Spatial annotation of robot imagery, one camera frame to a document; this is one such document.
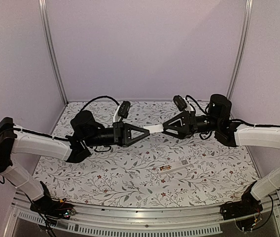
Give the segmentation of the white battery cover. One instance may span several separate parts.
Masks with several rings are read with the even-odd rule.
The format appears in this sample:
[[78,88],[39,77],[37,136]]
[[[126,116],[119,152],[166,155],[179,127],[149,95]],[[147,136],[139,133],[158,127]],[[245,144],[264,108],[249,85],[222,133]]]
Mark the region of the white battery cover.
[[143,128],[148,130],[150,134],[161,133],[161,132],[164,131],[164,128],[163,128],[162,124],[144,126]]

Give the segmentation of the white remote control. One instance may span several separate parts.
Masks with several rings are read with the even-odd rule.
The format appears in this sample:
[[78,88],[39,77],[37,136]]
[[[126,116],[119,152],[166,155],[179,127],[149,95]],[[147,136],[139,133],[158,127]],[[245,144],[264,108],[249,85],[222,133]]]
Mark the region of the white remote control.
[[161,172],[159,169],[159,167],[160,167],[159,166],[159,167],[157,167],[157,171],[159,174],[164,174],[164,173],[168,173],[168,172],[174,172],[177,170],[181,170],[183,168],[188,167],[190,165],[190,162],[188,160],[184,159],[184,160],[179,160],[179,161],[175,161],[175,162],[164,164],[164,165],[170,165],[172,168]]

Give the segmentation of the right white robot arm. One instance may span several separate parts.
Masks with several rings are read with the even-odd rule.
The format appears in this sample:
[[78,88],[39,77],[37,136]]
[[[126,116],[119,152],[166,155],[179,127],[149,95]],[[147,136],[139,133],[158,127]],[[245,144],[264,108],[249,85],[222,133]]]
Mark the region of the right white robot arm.
[[[231,119],[232,103],[224,95],[213,94],[207,111],[197,116],[188,110],[188,102],[177,95],[173,101],[180,113],[163,123],[163,133],[177,139],[190,138],[195,133],[214,132],[215,139],[226,147],[257,146],[280,149],[280,125],[250,124],[241,119]],[[256,181],[243,194],[237,205],[241,215],[248,215],[261,200],[280,189],[280,167]]]

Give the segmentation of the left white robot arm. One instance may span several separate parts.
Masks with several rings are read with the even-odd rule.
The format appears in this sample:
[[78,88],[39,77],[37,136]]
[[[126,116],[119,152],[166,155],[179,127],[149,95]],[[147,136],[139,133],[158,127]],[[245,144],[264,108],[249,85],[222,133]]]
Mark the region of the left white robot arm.
[[12,118],[5,117],[0,122],[0,175],[36,201],[44,214],[52,214],[56,207],[49,192],[11,155],[32,154],[80,163],[91,155],[93,147],[131,146],[148,137],[150,131],[123,122],[129,108],[128,101],[118,105],[112,127],[108,128],[97,122],[91,111],[82,108],[70,121],[73,135],[64,138],[27,130],[17,126]]

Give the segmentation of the floral patterned table mat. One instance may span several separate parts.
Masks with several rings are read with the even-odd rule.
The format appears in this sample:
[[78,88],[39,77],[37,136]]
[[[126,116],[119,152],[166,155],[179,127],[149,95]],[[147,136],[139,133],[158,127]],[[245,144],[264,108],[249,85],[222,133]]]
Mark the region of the floral patterned table mat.
[[[157,167],[179,160],[190,165],[159,174]],[[238,200],[258,179],[245,148],[227,148],[198,135],[179,140],[161,133],[121,148],[99,148],[70,164],[41,157],[34,177],[53,198],[119,207],[184,207]]]

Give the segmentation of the front aluminium rail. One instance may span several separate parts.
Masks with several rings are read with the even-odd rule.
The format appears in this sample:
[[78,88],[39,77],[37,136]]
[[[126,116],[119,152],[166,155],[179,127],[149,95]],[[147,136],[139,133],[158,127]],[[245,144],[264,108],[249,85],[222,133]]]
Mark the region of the front aluminium rail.
[[225,220],[219,204],[173,208],[122,208],[76,203],[68,220],[46,224],[17,192],[6,237],[280,237],[280,200],[262,201],[259,214]]

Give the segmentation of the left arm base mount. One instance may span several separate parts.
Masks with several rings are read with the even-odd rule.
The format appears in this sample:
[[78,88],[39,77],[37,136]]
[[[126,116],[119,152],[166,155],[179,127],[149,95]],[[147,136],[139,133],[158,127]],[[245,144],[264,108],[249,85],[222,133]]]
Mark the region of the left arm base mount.
[[54,200],[52,199],[47,186],[40,181],[43,187],[43,197],[39,200],[32,201],[30,210],[43,214],[52,219],[69,219],[76,213],[74,206],[67,203],[66,199]]

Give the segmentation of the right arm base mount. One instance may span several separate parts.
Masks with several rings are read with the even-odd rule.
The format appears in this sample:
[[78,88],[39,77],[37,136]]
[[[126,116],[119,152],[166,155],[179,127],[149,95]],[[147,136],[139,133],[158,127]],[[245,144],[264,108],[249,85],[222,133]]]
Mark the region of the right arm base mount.
[[223,220],[240,218],[263,210],[261,201],[256,200],[251,195],[250,191],[251,187],[248,187],[241,196],[240,201],[228,201],[220,206],[220,214],[222,215]]

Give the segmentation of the right aluminium frame post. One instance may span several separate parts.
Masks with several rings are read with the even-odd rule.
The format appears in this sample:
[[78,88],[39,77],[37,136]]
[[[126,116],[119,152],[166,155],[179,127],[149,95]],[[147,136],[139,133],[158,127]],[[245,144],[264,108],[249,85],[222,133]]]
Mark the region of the right aluminium frame post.
[[253,0],[246,0],[245,1],[245,11],[244,11],[244,19],[241,27],[241,37],[239,41],[239,46],[236,54],[236,60],[233,66],[231,79],[229,82],[228,90],[227,90],[227,98],[229,100],[232,100],[232,96],[234,93],[234,89],[236,86],[238,74],[241,68],[242,59],[245,52],[246,47],[246,40],[249,32],[250,27],[250,21],[251,21],[251,15],[252,15],[252,8],[253,8]]

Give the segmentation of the aluminium frame post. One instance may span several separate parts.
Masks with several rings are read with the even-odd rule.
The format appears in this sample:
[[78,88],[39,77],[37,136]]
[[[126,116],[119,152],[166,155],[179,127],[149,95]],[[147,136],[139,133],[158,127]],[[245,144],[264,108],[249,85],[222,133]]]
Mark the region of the aluminium frame post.
[[41,17],[41,21],[42,21],[44,37],[45,37],[45,41],[46,41],[46,45],[47,45],[48,55],[50,58],[54,78],[55,78],[62,102],[65,105],[67,105],[69,102],[68,102],[68,98],[66,95],[66,90],[65,90],[64,84],[62,82],[62,77],[60,74],[57,56],[56,56],[56,52],[54,49],[54,44],[53,44],[53,39],[52,39],[52,34],[51,34],[51,29],[50,29],[50,24],[49,24],[47,1],[39,0],[38,4],[39,4],[39,11],[40,11],[40,17]]
[[239,41],[239,46],[236,54],[236,60],[233,66],[231,79],[229,82],[228,90],[227,90],[227,98],[229,100],[232,100],[232,96],[234,93],[234,89],[236,86],[238,74],[241,68],[242,59],[245,52],[246,47],[246,40],[249,32],[250,27],[250,21],[251,21],[251,15],[252,15],[252,8],[253,8],[253,0],[246,0],[245,1],[245,11],[244,11],[244,19],[241,27],[241,37]]

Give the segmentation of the left aluminium frame post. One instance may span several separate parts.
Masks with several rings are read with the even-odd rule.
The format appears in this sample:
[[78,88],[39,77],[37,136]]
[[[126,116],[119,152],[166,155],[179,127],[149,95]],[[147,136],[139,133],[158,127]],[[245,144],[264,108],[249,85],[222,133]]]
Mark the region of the left aluminium frame post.
[[66,95],[66,90],[65,90],[64,84],[62,82],[62,77],[60,74],[57,56],[56,56],[56,52],[54,49],[54,44],[53,44],[53,39],[52,39],[52,34],[51,34],[51,29],[50,29],[50,24],[49,24],[47,1],[39,0],[38,4],[39,4],[39,11],[40,11],[40,17],[41,17],[41,21],[42,21],[44,37],[45,37],[45,41],[46,41],[46,45],[47,45],[48,55],[50,58],[54,78],[55,78],[62,102],[65,105],[67,105],[69,102],[68,102],[68,98]]

